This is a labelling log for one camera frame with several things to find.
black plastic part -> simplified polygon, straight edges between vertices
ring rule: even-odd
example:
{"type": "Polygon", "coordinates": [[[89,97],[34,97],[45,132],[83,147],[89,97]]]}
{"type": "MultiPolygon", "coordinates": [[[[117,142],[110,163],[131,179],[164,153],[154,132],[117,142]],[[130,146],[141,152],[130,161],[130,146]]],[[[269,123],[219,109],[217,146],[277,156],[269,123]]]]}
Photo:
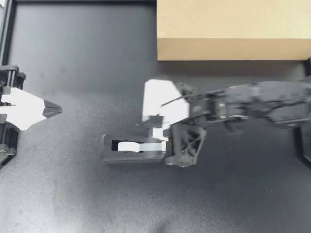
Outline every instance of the black plastic part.
{"type": "Polygon", "coordinates": [[[46,118],[53,117],[59,113],[62,113],[63,111],[61,106],[55,103],[49,102],[47,100],[44,100],[44,106],[45,106],[45,109],[43,110],[42,115],[45,116],[46,118]]]}
{"type": "Polygon", "coordinates": [[[206,131],[201,127],[181,123],[172,125],[165,163],[179,167],[196,164],[205,136],[206,131]]]}
{"type": "Polygon", "coordinates": [[[102,158],[108,163],[118,162],[161,162],[165,157],[165,152],[148,151],[148,152],[120,152],[118,151],[118,143],[123,141],[137,143],[160,143],[162,141],[139,136],[112,135],[104,134],[101,137],[102,158]]]}
{"type": "MultiPolygon", "coordinates": [[[[23,89],[26,75],[19,73],[17,66],[0,66],[0,78],[2,87],[23,89]]],[[[9,89],[5,88],[4,92],[9,94],[9,89]]],[[[19,129],[5,123],[6,116],[6,114],[0,114],[0,169],[16,155],[18,144],[19,129]]]]}

cardboard box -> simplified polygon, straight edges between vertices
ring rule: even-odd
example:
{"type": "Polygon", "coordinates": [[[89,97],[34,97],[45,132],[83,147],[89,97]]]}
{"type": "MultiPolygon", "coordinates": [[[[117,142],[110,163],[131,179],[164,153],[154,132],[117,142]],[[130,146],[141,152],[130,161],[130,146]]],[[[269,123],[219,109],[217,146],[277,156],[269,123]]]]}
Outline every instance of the cardboard box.
{"type": "Polygon", "coordinates": [[[306,60],[311,0],[157,0],[158,60],[306,60]]]}

black table surface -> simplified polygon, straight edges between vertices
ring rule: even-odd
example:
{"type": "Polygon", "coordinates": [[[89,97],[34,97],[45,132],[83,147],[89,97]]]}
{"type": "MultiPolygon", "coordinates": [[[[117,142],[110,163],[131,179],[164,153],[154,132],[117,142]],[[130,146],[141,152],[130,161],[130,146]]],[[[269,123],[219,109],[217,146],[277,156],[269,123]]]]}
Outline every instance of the black table surface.
{"type": "Polygon", "coordinates": [[[311,232],[311,171],[292,130],[211,127],[186,169],[108,166],[99,146],[104,133],[147,134],[151,78],[211,91],[299,80],[302,62],[157,62],[155,3],[19,4],[9,61],[63,114],[23,132],[0,171],[1,233],[311,232]]]}

